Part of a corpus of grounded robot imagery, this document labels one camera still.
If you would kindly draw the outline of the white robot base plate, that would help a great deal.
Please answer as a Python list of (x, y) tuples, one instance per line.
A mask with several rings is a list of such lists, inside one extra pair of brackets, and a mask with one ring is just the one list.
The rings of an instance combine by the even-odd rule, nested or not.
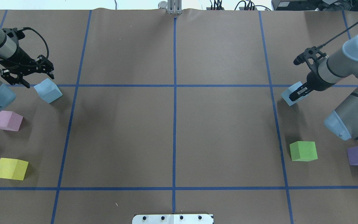
[(214, 224), (212, 214), (139, 214), (132, 224)]

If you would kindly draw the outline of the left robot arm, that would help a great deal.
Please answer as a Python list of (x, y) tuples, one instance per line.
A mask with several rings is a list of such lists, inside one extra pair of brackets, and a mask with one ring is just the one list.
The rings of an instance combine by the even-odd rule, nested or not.
[[(32, 31), (41, 38), (46, 55), (31, 57), (21, 46), (25, 31)], [(45, 38), (31, 27), (0, 27), (0, 112), (16, 99), (11, 86), (21, 85), (30, 88), (25, 77), (32, 74), (46, 74), (54, 79), (54, 65), (49, 60), (50, 50)]]

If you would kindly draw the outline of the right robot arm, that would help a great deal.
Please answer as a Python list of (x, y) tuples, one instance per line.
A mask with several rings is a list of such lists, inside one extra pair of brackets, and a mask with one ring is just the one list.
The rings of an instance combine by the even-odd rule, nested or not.
[[(321, 52), (322, 47), (306, 48), (294, 59), (294, 65), (306, 63), (310, 72), (305, 83), (297, 82), (281, 94), (289, 106), (312, 91), (325, 91), (350, 75), (358, 79), (358, 34), (330, 56)], [(324, 125), (342, 140), (358, 142), (358, 87), (325, 118)]]

